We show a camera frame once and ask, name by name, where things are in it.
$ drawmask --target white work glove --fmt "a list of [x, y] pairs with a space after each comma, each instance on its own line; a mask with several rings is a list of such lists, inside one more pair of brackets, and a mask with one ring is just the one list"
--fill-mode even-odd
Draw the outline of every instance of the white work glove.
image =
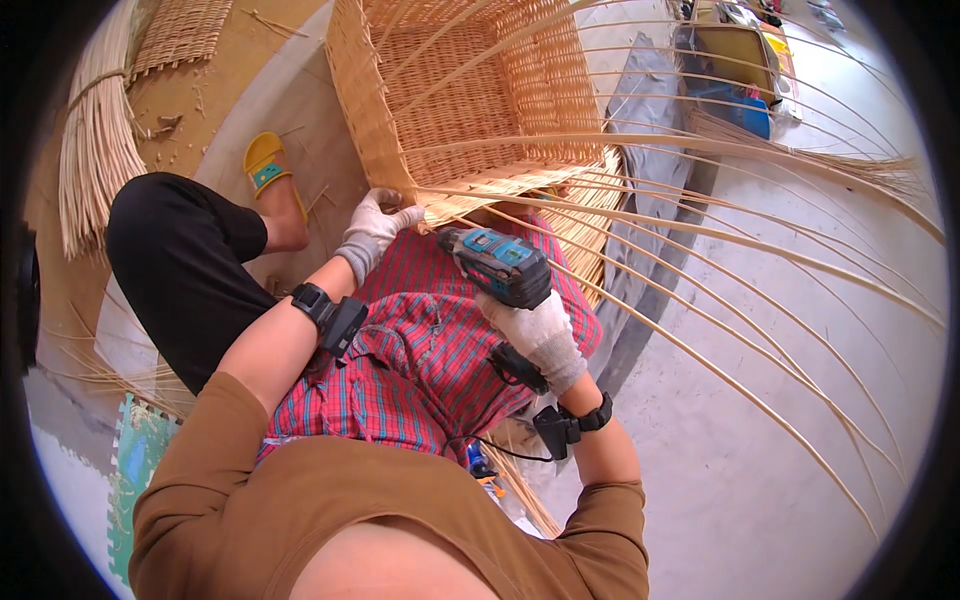
[[381, 204], [396, 206], [400, 199], [399, 192], [375, 187], [367, 192], [350, 217], [350, 226], [344, 231], [344, 243], [333, 255], [347, 260], [357, 278], [357, 287], [363, 285], [400, 230], [423, 220], [422, 206], [409, 206], [392, 215], [385, 215], [380, 210]]
[[500, 336], [540, 369], [554, 396], [569, 390], [587, 370], [557, 290], [533, 310], [512, 308], [483, 292], [474, 301]]

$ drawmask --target cordless drill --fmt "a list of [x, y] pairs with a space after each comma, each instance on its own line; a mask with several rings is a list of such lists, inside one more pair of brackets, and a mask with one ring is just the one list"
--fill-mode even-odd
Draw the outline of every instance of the cordless drill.
[[[533, 310], [550, 297], [553, 287], [546, 254], [530, 242], [493, 229], [437, 229], [437, 244], [453, 255], [460, 272], [491, 297]], [[549, 388], [537, 367], [502, 342], [487, 359], [509, 385], [525, 385], [539, 396]]]

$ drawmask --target plaid fabric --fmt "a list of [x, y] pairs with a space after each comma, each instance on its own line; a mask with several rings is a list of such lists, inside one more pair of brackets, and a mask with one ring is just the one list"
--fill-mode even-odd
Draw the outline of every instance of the plaid fabric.
[[[542, 219], [529, 223], [549, 229]], [[530, 240], [566, 266], [557, 241], [516, 224], [499, 230]], [[553, 284], [585, 356], [601, 330], [569, 276]], [[499, 341], [476, 308], [475, 285], [432, 235], [404, 230], [356, 297], [370, 314], [343, 360], [323, 372], [308, 367], [280, 402], [257, 460], [304, 436], [334, 435], [439, 454], [454, 436], [479, 435], [535, 399], [503, 383], [486, 361]], [[467, 465], [467, 442], [447, 451]]]

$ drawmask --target yellow sandal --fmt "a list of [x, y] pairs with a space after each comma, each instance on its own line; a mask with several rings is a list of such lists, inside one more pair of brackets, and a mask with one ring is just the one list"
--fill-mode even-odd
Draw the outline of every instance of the yellow sandal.
[[[247, 146], [247, 152], [243, 157], [243, 170], [250, 177], [250, 181], [253, 182], [253, 187], [256, 190], [253, 196], [255, 199], [260, 197], [260, 193], [271, 182], [284, 176], [293, 176], [293, 173], [284, 171], [276, 163], [276, 153], [278, 152], [286, 154], [283, 142], [273, 132], [261, 133], [253, 139], [250, 146]], [[306, 208], [303, 207], [303, 201], [300, 199], [300, 193], [295, 185], [294, 197], [297, 199], [297, 205], [303, 215], [303, 222], [307, 223], [309, 217], [307, 217]]]

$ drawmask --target black pants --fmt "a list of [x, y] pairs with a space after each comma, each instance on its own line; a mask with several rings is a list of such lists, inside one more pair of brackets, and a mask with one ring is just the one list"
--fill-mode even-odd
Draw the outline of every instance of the black pants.
[[117, 283], [194, 394], [243, 330], [276, 304], [242, 266], [266, 244], [255, 211], [178, 175], [138, 177], [113, 201], [107, 256]]

